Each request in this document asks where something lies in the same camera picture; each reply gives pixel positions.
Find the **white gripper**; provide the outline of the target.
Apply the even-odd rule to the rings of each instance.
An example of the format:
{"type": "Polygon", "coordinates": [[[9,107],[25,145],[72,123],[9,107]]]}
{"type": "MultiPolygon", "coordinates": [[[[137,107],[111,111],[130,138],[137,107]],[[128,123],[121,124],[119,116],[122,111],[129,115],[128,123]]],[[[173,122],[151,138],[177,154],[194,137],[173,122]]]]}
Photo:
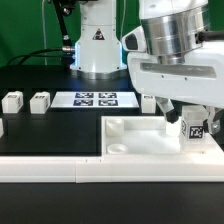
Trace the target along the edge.
{"type": "Polygon", "coordinates": [[[221,109],[224,108],[224,41],[204,42],[184,55],[184,64],[177,65],[162,65],[156,56],[146,52],[141,26],[126,34],[122,45],[128,52],[133,87],[140,94],[157,97],[156,103],[167,122],[173,124],[178,120],[172,99],[213,106],[206,108],[204,130],[211,135],[220,131],[224,114],[221,109]]]}

